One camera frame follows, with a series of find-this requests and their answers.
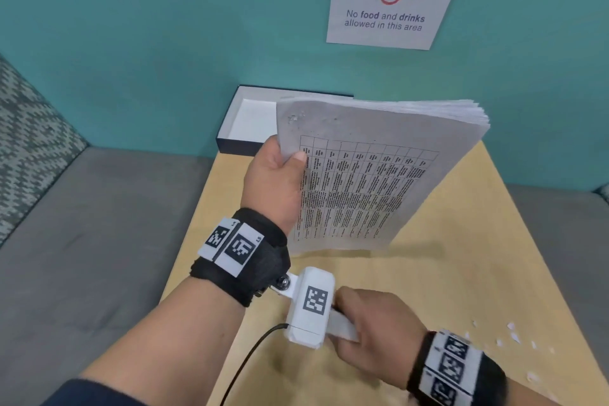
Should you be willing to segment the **black left wristband with markers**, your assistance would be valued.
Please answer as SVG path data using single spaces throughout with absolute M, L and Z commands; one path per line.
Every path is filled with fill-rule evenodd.
M 259 212 L 241 208 L 213 229 L 189 275 L 211 282 L 247 308 L 290 267 L 285 233 Z

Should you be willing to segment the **scattered white paper scraps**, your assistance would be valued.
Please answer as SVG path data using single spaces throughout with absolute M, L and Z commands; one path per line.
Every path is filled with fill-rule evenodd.
M 507 349 L 510 348 L 512 346 L 515 346 L 516 344 L 519 346 L 524 347 L 524 345 L 528 344 L 529 347 L 532 350 L 536 350 L 538 352 L 541 351 L 546 351 L 548 353 L 550 353 L 551 355 L 556 355 L 556 349 L 553 346 L 550 345 L 545 345 L 543 346 L 540 343 L 537 343 L 535 340 L 529 340 L 527 343 L 525 343 L 526 341 L 521 338 L 518 334 L 518 332 L 516 331 L 516 326 L 513 322 L 510 322 L 506 325 L 507 328 L 507 333 L 509 335 L 509 339 L 512 340 L 512 345 L 509 345 L 508 342 L 504 341 L 501 337 L 495 337 L 493 338 L 491 341 L 489 340 L 478 340 L 477 338 L 473 338 L 472 334 L 469 331 L 466 331 L 464 334 L 464 338 L 467 341 L 472 341 L 474 342 L 474 345 L 477 348 L 482 349 L 483 351 L 485 351 L 487 354 L 488 353 L 493 353 L 494 351 L 497 351 L 498 349 Z

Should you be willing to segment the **dark blue open box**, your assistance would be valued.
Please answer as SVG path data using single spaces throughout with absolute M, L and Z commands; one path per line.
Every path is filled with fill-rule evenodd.
M 277 103 L 282 98 L 339 98 L 353 95 L 327 94 L 309 90 L 239 85 L 216 135 L 218 152 L 255 156 L 268 137 L 277 133 Z

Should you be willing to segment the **person's left forearm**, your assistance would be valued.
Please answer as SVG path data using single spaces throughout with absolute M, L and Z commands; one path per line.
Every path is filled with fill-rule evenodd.
M 206 406 L 245 313 L 212 282 L 186 278 L 79 377 L 147 406 Z

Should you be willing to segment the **person's right hand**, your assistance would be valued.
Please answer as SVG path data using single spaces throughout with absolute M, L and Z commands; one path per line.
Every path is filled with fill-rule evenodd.
M 343 286 L 338 290 L 364 289 Z M 349 365 L 384 383 L 405 390 L 428 330 L 414 311 L 395 294 L 367 290 L 365 303 L 367 361 Z

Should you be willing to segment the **person's left hand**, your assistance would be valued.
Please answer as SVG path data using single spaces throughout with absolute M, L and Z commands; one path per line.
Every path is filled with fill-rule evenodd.
M 303 176 L 282 175 L 277 166 L 286 161 L 278 137 L 272 135 L 248 166 L 240 206 L 257 211 L 289 235 L 300 216 Z

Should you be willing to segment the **dark blue sleeve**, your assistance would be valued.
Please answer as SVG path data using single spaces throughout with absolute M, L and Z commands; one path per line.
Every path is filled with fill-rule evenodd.
M 87 379 L 70 379 L 40 406 L 148 406 L 130 395 Z

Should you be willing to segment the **white handheld tool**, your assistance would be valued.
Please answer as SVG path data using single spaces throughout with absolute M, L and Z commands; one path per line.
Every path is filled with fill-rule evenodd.
M 354 324 L 339 310 L 331 308 L 326 326 L 326 335 L 358 343 L 359 335 Z

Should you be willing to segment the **stack of printed paper sheets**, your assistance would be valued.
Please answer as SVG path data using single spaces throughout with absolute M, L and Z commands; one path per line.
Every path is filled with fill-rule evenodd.
M 472 100 L 285 97 L 276 106 L 284 159 L 307 157 L 293 256 L 379 250 L 490 129 Z

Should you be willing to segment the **grey sofa seat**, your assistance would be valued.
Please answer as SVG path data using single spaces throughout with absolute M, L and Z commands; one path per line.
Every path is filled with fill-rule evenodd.
M 593 352 L 609 357 L 609 203 L 592 192 L 507 189 Z

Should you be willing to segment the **person's right forearm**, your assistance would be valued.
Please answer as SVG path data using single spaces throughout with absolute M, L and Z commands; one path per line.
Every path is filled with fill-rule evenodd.
M 561 405 L 512 379 L 507 379 L 507 394 L 505 406 Z

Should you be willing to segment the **black right wristband with markers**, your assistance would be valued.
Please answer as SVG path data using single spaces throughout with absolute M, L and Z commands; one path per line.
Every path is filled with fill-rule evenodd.
M 502 368 L 468 340 L 429 331 L 415 359 L 407 391 L 419 406 L 506 406 Z

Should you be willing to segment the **black wristband with markers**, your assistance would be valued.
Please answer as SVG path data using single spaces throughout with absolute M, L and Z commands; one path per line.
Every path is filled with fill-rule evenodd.
M 247 308 L 290 267 L 285 233 L 259 212 L 241 208 L 213 229 L 189 275 L 211 282 Z
M 419 406 L 506 406 L 502 368 L 468 340 L 429 331 L 415 359 L 407 391 Z

